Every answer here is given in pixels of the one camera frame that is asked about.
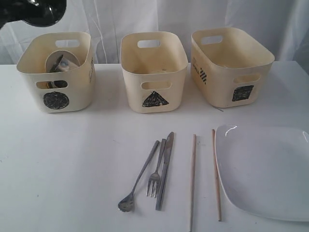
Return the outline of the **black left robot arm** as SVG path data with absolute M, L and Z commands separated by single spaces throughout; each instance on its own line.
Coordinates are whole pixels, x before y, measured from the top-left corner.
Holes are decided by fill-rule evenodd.
M 2 0 L 0 27 L 16 21 L 34 27 L 49 27 L 62 19 L 66 8 L 66 0 Z

